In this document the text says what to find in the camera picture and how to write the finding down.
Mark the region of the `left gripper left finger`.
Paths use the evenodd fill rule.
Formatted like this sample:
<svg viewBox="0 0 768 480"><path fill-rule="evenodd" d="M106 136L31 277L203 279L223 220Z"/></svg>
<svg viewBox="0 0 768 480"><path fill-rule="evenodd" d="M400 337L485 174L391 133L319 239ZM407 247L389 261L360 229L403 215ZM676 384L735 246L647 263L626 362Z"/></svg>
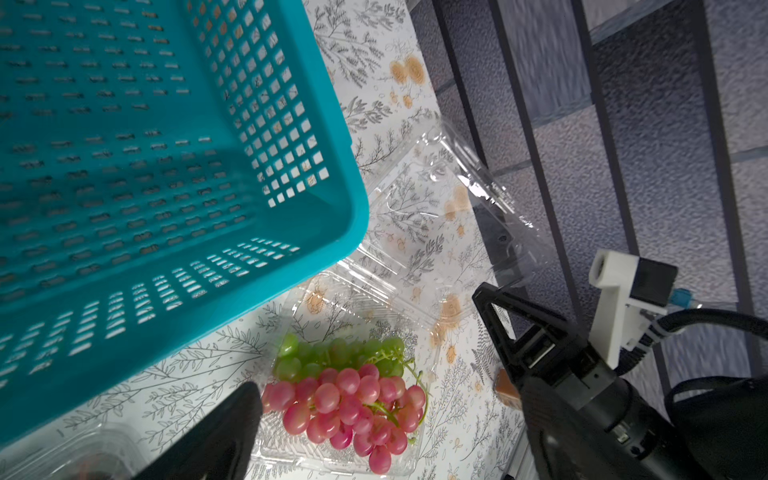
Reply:
<svg viewBox="0 0 768 480"><path fill-rule="evenodd" d="M138 479L243 479L263 415L254 382L239 386Z"/></svg>

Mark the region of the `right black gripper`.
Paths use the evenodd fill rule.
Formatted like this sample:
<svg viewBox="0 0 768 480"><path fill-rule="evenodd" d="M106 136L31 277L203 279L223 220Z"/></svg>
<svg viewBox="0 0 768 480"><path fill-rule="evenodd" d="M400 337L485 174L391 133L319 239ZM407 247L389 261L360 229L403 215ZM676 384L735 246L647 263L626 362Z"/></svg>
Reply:
<svg viewBox="0 0 768 480"><path fill-rule="evenodd" d="M585 341L570 338L565 317L489 283L472 300L520 394L528 380L541 379L655 479L707 478L672 425Z"/></svg>

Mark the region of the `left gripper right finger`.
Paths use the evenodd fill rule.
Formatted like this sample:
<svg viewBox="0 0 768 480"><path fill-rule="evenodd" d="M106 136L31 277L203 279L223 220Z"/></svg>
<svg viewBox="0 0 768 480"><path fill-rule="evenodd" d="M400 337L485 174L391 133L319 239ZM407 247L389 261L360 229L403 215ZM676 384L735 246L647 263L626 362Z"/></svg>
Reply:
<svg viewBox="0 0 768 480"><path fill-rule="evenodd" d="M521 391L527 437L541 479L655 479L543 380Z"/></svg>

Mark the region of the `green grape bunch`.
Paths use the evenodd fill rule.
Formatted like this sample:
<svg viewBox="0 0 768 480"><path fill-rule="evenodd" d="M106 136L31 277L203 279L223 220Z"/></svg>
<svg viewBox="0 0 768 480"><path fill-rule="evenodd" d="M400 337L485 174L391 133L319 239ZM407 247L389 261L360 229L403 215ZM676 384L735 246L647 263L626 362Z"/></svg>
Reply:
<svg viewBox="0 0 768 480"><path fill-rule="evenodd" d="M296 383L305 378L320 379L329 369L337 372L347 368L359 370L364 365L373 365L383 377L405 373L414 379L422 376L416 369L415 358L407 354L405 342L400 337L307 342L292 333L286 334L278 346L272 372L278 380Z"/></svg>

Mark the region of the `clear clamshell container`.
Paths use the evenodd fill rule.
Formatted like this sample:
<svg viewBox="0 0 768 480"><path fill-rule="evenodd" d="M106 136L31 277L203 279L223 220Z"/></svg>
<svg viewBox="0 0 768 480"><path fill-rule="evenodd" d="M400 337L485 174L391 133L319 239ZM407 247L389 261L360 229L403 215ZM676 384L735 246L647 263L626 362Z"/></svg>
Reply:
<svg viewBox="0 0 768 480"><path fill-rule="evenodd" d="M128 426L99 423L36 452L11 467L2 479L134 479L148 465L145 449Z"/></svg>

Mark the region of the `clear plastic container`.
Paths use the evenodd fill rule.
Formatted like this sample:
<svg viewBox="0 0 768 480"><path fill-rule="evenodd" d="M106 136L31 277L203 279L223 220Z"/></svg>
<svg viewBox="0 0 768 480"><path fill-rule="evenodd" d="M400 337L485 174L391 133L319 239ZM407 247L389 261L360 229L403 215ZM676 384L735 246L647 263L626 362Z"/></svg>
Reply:
<svg viewBox="0 0 768 480"><path fill-rule="evenodd" d="M271 307L277 330L260 365L261 388L277 349L302 341L400 337L422 373L402 375L428 393L415 440L391 479L497 479L522 417L496 398L501 367L473 303L483 283L522 292L553 258L550 242L511 190L448 122L418 127L369 190L358 249Z"/></svg>

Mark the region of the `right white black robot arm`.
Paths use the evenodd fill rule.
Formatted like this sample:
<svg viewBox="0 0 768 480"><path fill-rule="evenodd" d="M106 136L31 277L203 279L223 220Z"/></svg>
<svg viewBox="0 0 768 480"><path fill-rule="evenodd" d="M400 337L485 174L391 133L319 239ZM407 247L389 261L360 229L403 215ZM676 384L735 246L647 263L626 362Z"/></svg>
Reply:
<svg viewBox="0 0 768 480"><path fill-rule="evenodd" d="M767 380L678 383L652 408L575 323L490 284L473 302L523 407L542 479L763 479Z"/></svg>

